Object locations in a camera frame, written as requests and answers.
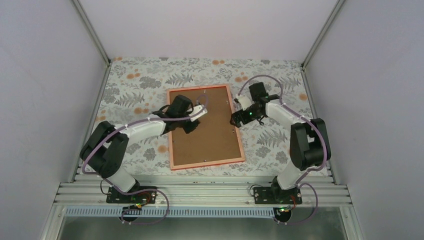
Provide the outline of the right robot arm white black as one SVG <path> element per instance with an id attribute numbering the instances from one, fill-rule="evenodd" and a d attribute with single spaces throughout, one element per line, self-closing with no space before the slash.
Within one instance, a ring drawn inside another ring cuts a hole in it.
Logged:
<path id="1" fill-rule="evenodd" d="M 284 203 L 299 193 L 299 183 L 310 172 L 323 169 L 331 157 L 327 128 L 321 118 L 307 119 L 295 112 L 277 94 L 270 95 L 262 82 L 249 86 L 250 97 L 237 94 L 241 109 L 231 115 L 230 124 L 240 128 L 250 122 L 270 118 L 290 129 L 290 163 L 272 180 L 270 195 Z"/>

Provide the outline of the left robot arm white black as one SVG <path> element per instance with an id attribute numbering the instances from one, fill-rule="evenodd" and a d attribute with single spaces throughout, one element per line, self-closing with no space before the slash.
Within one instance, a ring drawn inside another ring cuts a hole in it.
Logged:
<path id="1" fill-rule="evenodd" d="M 207 114 L 208 101 L 200 103 L 179 94 L 170 104 L 147 117 L 122 125 L 102 121 L 80 151 L 82 172 L 97 175 L 109 183 L 124 201 L 134 202 L 143 192 L 139 182 L 122 166 L 128 146 L 150 137 L 159 137 L 182 128 L 194 131 Z"/>

